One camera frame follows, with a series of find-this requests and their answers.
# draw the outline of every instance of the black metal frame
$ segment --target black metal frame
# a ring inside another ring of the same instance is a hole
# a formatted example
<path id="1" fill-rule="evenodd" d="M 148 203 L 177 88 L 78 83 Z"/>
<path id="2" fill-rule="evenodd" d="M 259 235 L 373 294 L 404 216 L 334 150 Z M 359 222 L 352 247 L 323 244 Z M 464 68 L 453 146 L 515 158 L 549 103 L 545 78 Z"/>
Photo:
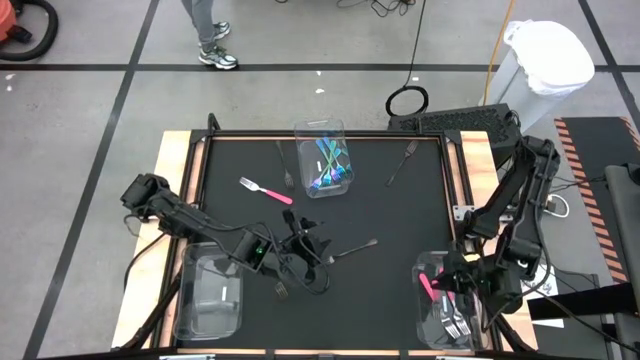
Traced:
<path id="1" fill-rule="evenodd" d="M 204 181 L 208 174 L 208 159 L 209 155 L 213 148 L 213 143 L 216 137 L 294 137 L 294 133 L 292 130 L 220 130 L 220 127 L 215 120 L 215 117 L 212 119 L 211 115 L 209 117 L 209 129 L 207 130 L 192 130 L 191 137 L 189 139 L 189 150 L 187 152 L 187 161 L 185 164 L 185 170 L 183 173 L 182 187 L 180 189 L 180 197 L 183 200 L 186 200 L 187 189 L 189 187 L 189 181 L 191 179 L 191 172 L 193 171 L 193 160 L 195 156 L 195 151 L 197 144 L 201 141 L 204 141 L 204 148 L 202 153 L 202 160 L 200 163 L 200 171 L 198 176 L 198 183 L 196 184 L 196 194 L 195 199 L 196 203 L 203 209 L 205 204 L 204 200 Z M 413 132 L 413 131 L 389 131 L 389 130 L 372 130 L 372 131 L 361 131 L 361 130 L 346 130 L 345 137 L 347 138 L 358 138 L 358 137 L 404 137 L 404 138 L 435 138 L 439 142 L 440 145 L 440 153 L 442 157 L 442 165 L 444 169 L 444 182 L 446 190 L 449 193 L 449 202 L 450 205 L 462 205 L 457 204 L 457 196 L 455 191 L 455 186 L 453 182 L 453 175 L 451 169 L 451 159 L 449 158 L 449 152 L 447 148 L 448 141 L 453 142 L 456 149 L 456 157 L 458 161 L 458 168 L 460 171 L 460 178 L 462 182 L 462 190 L 465 201 L 467 204 L 473 203 L 473 198 L 471 195 L 471 185 L 469 182 L 468 171 L 466 169 L 466 162 L 464 158 L 464 152 L 462 149 L 462 144 L 460 141 L 460 132 Z M 449 217 L 453 221 L 452 209 L 448 209 Z M 168 259 L 164 269 L 164 278 L 161 288 L 161 296 L 166 294 L 166 291 L 171 283 L 171 278 L 173 275 L 173 269 L 175 266 L 176 252 L 178 250 L 178 239 L 172 239 L 169 247 Z M 164 325 L 164 318 L 161 319 L 158 323 L 158 327 L 156 331 L 154 331 L 152 337 L 151 345 L 157 347 L 160 341 L 160 333 L 161 329 Z M 497 327 L 491 327 L 491 341 L 493 349 L 502 350 L 502 343 L 500 341 L 499 332 Z M 176 339 L 171 337 L 172 346 L 176 345 Z"/>

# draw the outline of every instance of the concrete floor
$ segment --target concrete floor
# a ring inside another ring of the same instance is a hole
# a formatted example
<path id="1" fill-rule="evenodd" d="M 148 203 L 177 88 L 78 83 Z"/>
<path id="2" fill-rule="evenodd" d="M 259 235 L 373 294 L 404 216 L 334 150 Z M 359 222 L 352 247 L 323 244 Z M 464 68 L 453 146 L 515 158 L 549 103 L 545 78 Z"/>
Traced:
<path id="1" fill-rule="evenodd" d="M 0 202 L 4 359 L 22 358 L 30 338 L 27 354 L 34 356 L 109 349 L 135 245 L 122 225 L 125 210 L 118 199 L 136 174 L 153 170 L 164 130 L 203 128 L 212 111 L 225 129 L 291 128 L 326 117 L 342 119 L 351 129 L 383 129 L 384 102 L 406 72 L 364 65 L 335 71 L 327 64 L 407 64 L 420 11 L 417 6 L 404 17 L 381 19 L 367 5 L 341 10 L 333 0 L 217 0 L 215 19 L 233 27 L 223 45 L 242 64 L 255 65 L 220 73 L 196 65 L 196 34 L 178 0 L 50 1 L 61 18 L 51 51 L 30 64 L 0 62 L 0 187 L 10 190 Z M 427 0 L 416 63 L 462 64 L 448 71 L 427 66 L 430 71 L 414 74 L 430 93 L 429 110 L 477 103 L 485 73 L 463 65 L 488 63 L 507 5 L 508 0 Z M 615 62 L 640 64 L 640 3 L 588 0 L 588 6 Z M 42 17 L 28 8 L 23 23 L 41 31 Z M 521 0 L 512 19 L 558 21 L 576 33 L 596 65 L 614 65 L 578 0 Z M 505 52 L 503 47 L 498 58 Z M 617 82 L 618 68 L 599 69 L 528 133 L 551 138 L 561 149 L 554 117 L 633 115 L 640 121 L 633 100 L 625 103 L 620 90 L 628 86 L 640 95 L 638 66 L 621 68 L 628 72 Z M 417 100 L 407 96 L 394 110 L 416 107 Z M 104 149 L 109 145 L 104 162 L 96 160 L 101 140 Z M 571 178 L 566 163 L 559 175 Z M 552 260 L 610 284 L 578 191 L 562 194 L 571 216 L 545 217 L 543 224 Z M 59 263 L 61 253 L 66 257 Z M 66 276 L 52 283 L 56 266 Z M 41 308 L 40 332 L 32 336 Z"/>

